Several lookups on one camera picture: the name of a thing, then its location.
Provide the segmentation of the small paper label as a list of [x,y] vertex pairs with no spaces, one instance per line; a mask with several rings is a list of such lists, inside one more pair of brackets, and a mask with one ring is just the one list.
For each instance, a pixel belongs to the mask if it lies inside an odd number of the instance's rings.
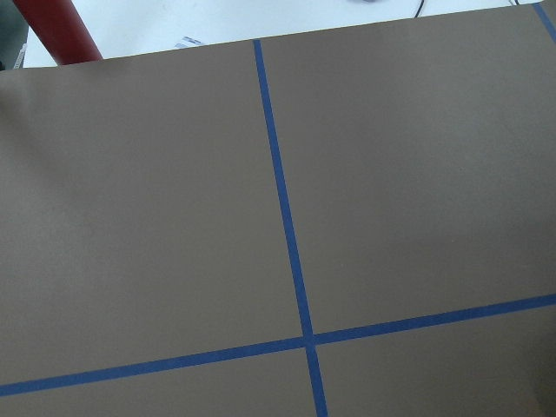
[[174,47],[177,49],[187,49],[187,48],[193,48],[193,47],[198,47],[203,45],[204,43],[199,40],[196,40],[188,36],[183,36],[175,43]]

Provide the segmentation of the red cylinder bottle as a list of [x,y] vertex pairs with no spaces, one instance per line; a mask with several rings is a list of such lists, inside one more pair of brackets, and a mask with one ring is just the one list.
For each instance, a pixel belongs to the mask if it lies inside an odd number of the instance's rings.
[[13,4],[57,65],[103,59],[71,1],[16,0]]

